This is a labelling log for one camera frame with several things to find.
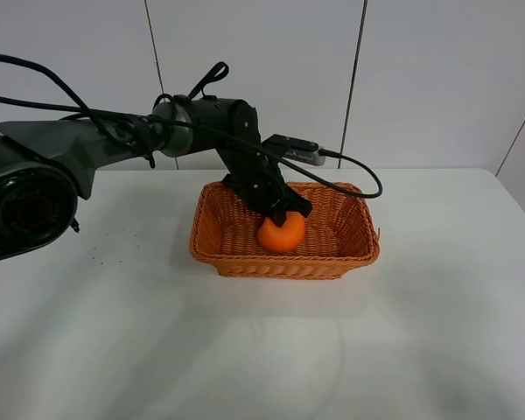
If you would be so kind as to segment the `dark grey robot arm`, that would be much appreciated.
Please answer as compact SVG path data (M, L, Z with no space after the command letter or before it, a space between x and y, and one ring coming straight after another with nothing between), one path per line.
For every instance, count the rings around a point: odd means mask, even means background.
M97 170L133 158L152 161L214 150L224 179L256 213L283 222L312 204L285 184L263 149L255 108L209 96L161 102L151 115L95 112L92 118L0 123L0 261L39 249L77 229L79 200Z

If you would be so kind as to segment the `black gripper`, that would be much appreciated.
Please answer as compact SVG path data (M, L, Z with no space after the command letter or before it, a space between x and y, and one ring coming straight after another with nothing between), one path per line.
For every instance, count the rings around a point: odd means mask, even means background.
M287 212L308 217L312 203L285 184L277 167L266 157L233 148L218 148L217 153L228 170L222 184L250 210L273 215L272 222L282 227Z

